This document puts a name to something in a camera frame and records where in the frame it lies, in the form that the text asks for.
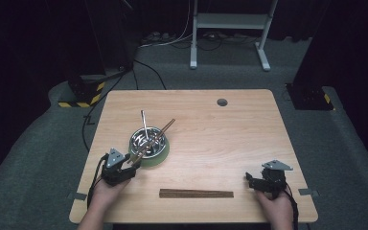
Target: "yellow and black hazard tape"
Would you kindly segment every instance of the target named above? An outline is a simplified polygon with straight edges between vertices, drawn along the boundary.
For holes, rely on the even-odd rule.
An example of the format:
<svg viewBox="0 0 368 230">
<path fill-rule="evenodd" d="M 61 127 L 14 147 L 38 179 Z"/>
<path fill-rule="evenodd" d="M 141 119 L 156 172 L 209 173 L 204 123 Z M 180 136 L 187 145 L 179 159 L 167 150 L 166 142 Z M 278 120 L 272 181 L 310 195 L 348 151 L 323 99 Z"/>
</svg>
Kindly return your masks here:
<svg viewBox="0 0 368 230">
<path fill-rule="evenodd" d="M 96 91 L 93 93 L 93 96 L 90 100 L 87 100 L 87 102 L 61 102 L 58 101 L 58 105 L 60 107 L 90 107 L 95 105 L 101 98 L 101 94 L 104 89 L 105 82 L 102 82 L 98 85 L 96 88 Z"/>
</svg>

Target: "brown chopstick bundle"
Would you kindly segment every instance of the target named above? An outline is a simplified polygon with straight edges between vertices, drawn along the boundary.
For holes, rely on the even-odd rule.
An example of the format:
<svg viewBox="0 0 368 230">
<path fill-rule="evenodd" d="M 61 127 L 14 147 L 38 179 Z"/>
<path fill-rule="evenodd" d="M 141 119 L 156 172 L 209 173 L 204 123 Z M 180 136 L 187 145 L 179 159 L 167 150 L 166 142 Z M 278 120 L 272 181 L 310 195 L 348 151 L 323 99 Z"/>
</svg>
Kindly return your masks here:
<svg viewBox="0 0 368 230">
<path fill-rule="evenodd" d="M 229 191 L 160 189 L 160 198 L 233 198 Z"/>
</svg>

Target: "light wood tabletop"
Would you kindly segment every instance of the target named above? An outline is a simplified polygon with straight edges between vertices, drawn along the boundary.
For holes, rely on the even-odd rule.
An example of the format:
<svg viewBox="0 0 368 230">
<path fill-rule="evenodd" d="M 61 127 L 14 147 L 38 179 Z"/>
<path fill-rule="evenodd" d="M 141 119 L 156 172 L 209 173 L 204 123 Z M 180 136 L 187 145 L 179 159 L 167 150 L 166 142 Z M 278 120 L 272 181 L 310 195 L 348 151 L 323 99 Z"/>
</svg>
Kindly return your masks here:
<svg viewBox="0 0 368 230">
<path fill-rule="evenodd" d="M 218 100 L 227 101 L 226 106 Z M 300 222 L 318 215 L 272 93 L 259 90 L 111 91 L 86 160 L 78 193 L 88 194 L 98 162 L 115 148 L 125 154 L 133 132 L 162 128 L 170 143 L 159 165 L 140 168 L 108 212 L 118 223 L 267 222 L 245 173 L 262 178 L 262 164 L 277 159 L 293 168 L 287 183 L 298 203 Z M 226 198 L 160 198 L 160 189 L 230 191 Z M 86 200 L 74 200 L 70 220 L 78 223 Z"/>
</svg>

